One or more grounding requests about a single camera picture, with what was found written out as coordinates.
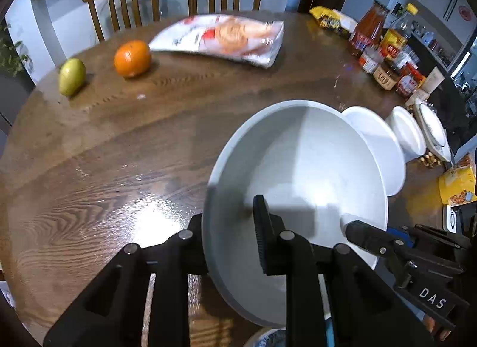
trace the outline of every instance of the glass bottle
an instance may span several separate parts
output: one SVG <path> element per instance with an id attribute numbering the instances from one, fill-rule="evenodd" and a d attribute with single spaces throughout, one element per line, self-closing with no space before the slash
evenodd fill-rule
<path id="1" fill-rule="evenodd" d="M 390 60 L 397 57 L 407 39 L 411 37 L 412 21 L 416 14 L 417 8 L 413 4 L 407 4 L 406 12 L 391 24 L 380 45 L 384 57 Z"/>
<path id="2" fill-rule="evenodd" d="M 348 40 L 349 50 L 353 56 L 361 55 L 369 45 L 377 46 L 379 44 L 379 36 L 388 13 L 389 9 L 386 6 L 374 0 L 373 6 L 358 22 Z"/>

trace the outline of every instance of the screw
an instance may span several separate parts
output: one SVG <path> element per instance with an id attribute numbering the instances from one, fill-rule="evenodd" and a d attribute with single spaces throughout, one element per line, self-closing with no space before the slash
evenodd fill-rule
<path id="1" fill-rule="evenodd" d="M 123 250 L 126 254 L 133 254 L 137 251 L 138 247 L 139 246 L 135 243 L 128 243 Z"/>
<path id="2" fill-rule="evenodd" d="M 295 233 L 289 230 L 285 230 L 280 233 L 280 238 L 282 238 L 283 240 L 292 240 L 293 238 L 295 238 Z"/>
<path id="3" fill-rule="evenodd" d="M 340 254 L 348 254 L 351 250 L 351 248 L 348 245 L 345 245 L 344 243 L 338 243 L 335 246 L 335 249 Z"/>
<path id="4" fill-rule="evenodd" d="M 187 240 L 192 238 L 192 235 L 194 234 L 192 233 L 191 230 L 180 230 L 177 235 L 179 236 L 180 239 Z"/>

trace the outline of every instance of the green pear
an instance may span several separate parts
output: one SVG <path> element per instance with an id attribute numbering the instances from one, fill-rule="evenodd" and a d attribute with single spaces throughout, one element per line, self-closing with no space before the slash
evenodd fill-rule
<path id="1" fill-rule="evenodd" d="M 86 67 L 76 58 L 68 59 L 60 69 L 58 89 L 61 95 L 72 96 L 86 80 Z"/>

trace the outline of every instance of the snack bag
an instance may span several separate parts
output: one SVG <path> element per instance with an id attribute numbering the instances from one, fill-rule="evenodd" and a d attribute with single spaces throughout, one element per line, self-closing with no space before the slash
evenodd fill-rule
<path id="1" fill-rule="evenodd" d="M 349 37 L 357 25 L 351 17 L 336 9 L 331 10 L 324 6 L 315 6 L 309 12 L 315 17 L 320 28 L 332 29 L 344 37 Z"/>
<path id="2" fill-rule="evenodd" d="M 149 47 L 152 51 L 200 53 L 268 68 L 282 39 L 283 21 L 264 23 L 211 14 L 188 17 L 167 27 Z"/>
<path id="3" fill-rule="evenodd" d="M 461 206 L 477 200 L 476 165 L 467 153 L 462 159 L 439 177 L 439 192 L 443 204 Z"/>

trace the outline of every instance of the yellow cap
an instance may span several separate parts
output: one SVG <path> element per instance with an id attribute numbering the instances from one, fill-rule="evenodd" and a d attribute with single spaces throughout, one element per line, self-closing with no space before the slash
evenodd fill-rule
<path id="1" fill-rule="evenodd" d="M 413 4 L 407 4 L 406 10 L 414 16 L 417 14 L 417 8 Z"/>

